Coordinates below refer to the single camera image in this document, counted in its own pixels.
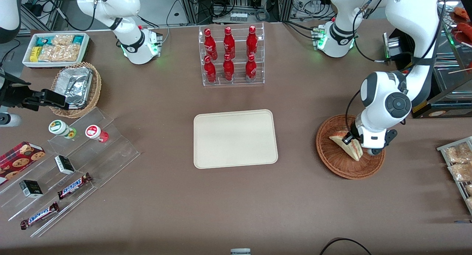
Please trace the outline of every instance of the foil container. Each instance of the foil container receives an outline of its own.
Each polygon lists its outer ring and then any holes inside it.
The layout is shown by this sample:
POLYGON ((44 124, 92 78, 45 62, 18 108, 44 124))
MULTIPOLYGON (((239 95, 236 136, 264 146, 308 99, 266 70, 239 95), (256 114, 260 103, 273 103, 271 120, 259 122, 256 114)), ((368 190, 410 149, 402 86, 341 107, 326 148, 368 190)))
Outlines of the foil container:
POLYGON ((66 97, 69 109, 87 106, 93 72, 87 67, 64 69, 59 73, 54 92, 66 97))

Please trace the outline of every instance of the cookie box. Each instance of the cookie box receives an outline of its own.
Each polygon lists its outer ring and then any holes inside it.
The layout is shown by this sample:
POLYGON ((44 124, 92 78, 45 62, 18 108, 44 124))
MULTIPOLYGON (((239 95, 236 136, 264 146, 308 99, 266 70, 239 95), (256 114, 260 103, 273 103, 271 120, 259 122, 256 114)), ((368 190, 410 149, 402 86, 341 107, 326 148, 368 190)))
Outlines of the cookie box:
POLYGON ((0 185, 22 172, 45 154, 44 149, 40 146, 22 142, 0 156, 0 185))
POLYGON ((34 34, 31 37, 30 43, 28 45, 27 51, 25 52, 25 55, 23 57, 22 63, 26 67, 30 67, 32 69, 50 69, 50 68, 59 68, 59 67, 65 67, 73 64, 77 64, 82 62, 82 59, 85 56, 86 50, 87 50, 87 45, 89 42, 89 35, 83 32, 54 32, 54 33, 38 33, 34 34), (77 57, 77 60, 75 62, 31 62, 30 60, 30 55, 33 50, 33 48, 37 45, 37 41, 40 38, 44 37, 49 37, 49 36, 54 36, 56 34, 61 34, 61 35, 74 35, 74 36, 83 36, 83 40, 81 42, 80 50, 79 50, 79 55, 77 57))

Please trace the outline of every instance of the clear acrylic display stand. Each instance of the clear acrylic display stand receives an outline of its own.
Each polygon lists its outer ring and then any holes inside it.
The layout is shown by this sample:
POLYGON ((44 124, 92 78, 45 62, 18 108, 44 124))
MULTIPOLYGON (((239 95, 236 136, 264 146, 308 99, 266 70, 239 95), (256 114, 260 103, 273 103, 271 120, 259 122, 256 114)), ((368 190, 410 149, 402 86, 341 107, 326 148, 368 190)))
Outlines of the clear acrylic display stand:
POLYGON ((28 167, 13 180, 0 186, 2 213, 7 215, 9 221, 18 223, 18 230, 22 220, 57 202, 59 213, 51 214, 25 230, 31 237, 39 237, 140 155, 128 139, 120 134, 112 121, 113 119, 99 108, 94 108, 71 124, 71 127, 77 130, 73 139, 54 136, 42 145, 46 156, 36 166, 28 167), (98 125, 109 134, 108 141, 99 143, 85 136, 85 129, 92 124, 98 125), (69 158, 76 170, 73 174, 59 172, 54 161, 54 157, 59 154, 69 158), (59 201, 57 193, 87 172, 93 179, 59 201), (25 197, 19 186, 19 182, 24 179, 37 181, 44 195, 37 199, 25 197))
POLYGON ((264 84, 265 82, 265 69, 264 69, 264 62, 265 62, 265 50, 264 50, 264 24, 235 24, 231 25, 231 32, 233 37, 235 38, 236 43, 236 57, 233 59, 233 63, 235 66, 235 77, 232 82, 226 81, 224 77, 223 71, 223 62, 224 62, 224 55, 225 49, 223 47, 223 40, 225 38, 225 31, 224 28, 216 26, 205 26, 199 27, 199 51, 200 51, 200 64, 202 65, 202 80, 205 86, 207 85, 253 85, 253 84, 264 84), (256 36, 257 40, 257 53, 255 55, 255 62, 257 64, 256 69, 256 79, 254 82, 247 82, 246 81, 246 63, 247 63, 247 55, 246 55, 246 39, 247 35, 249 34, 249 27, 250 25, 254 25, 256 27, 256 36), (217 60, 213 61, 213 64, 216 68, 216 83, 210 84, 205 76, 205 69, 204 69, 204 57, 206 55, 205 50, 205 35, 203 31, 209 28, 211 30, 211 35, 215 39, 216 42, 216 51, 218 52, 217 60))

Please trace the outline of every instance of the red bottle cap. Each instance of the red bottle cap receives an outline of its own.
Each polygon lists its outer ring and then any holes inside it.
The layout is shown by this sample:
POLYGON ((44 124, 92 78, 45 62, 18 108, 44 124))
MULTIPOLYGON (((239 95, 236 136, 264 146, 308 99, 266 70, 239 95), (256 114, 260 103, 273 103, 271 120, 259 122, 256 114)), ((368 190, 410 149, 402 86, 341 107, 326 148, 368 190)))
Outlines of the red bottle cap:
POLYGON ((211 30, 209 28, 206 28, 204 30, 204 33, 205 33, 205 37, 210 37, 211 36, 211 30))

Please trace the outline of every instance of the small bottle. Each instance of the small bottle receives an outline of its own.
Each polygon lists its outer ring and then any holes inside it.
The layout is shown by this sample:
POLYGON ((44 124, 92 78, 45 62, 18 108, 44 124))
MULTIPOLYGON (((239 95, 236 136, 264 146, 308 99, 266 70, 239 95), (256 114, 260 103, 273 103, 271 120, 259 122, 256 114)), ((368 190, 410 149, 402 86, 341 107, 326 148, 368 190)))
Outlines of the small bottle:
POLYGON ((108 133, 97 125, 90 125, 86 129, 86 136, 89 137, 90 139, 97 140, 100 143, 105 143, 108 141, 108 133))
POLYGON ((216 69, 215 65, 211 62, 211 58, 208 55, 205 55, 205 76, 207 77, 208 83, 214 84, 216 83, 216 69))
POLYGON ((236 57, 235 38, 231 34, 231 27, 225 27, 225 39, 223 40, 225 53, 229 54, 231 59, 236 57))
POLYGON ((249 55, 253 54, 256 55, 257 52, 257 36, 256 36, 256 27, 251 25, 249 27, 249 35, 247 36, 246 40, 246 54, 249 55))
POLYGON ((55 135, 64 136, 65 139, 72 139, 77 134, 76 129, 67 125, 60 119, 56 119, 49 124, 49 132, 55 135))
POLYGON ((254 55, 249 55, 248 61, 246 63, 246 81, 249 83, 254 82, 256 79, 256 62, 254 62, 254 55))
POLYGON ((207 55, 211 57, 212 60, 218 59, 218 53, 216 52, 216 42, 215 39, 211 36, 211 30, 206 28, 205 33, 205 50, 207 55))
POLYGON ((228 82, 231 82, 235 77, 235 65, 231 60, 229 53, 225 54, 225 62, 223 63, 223 69, 225 71, 225 79, 228 82))

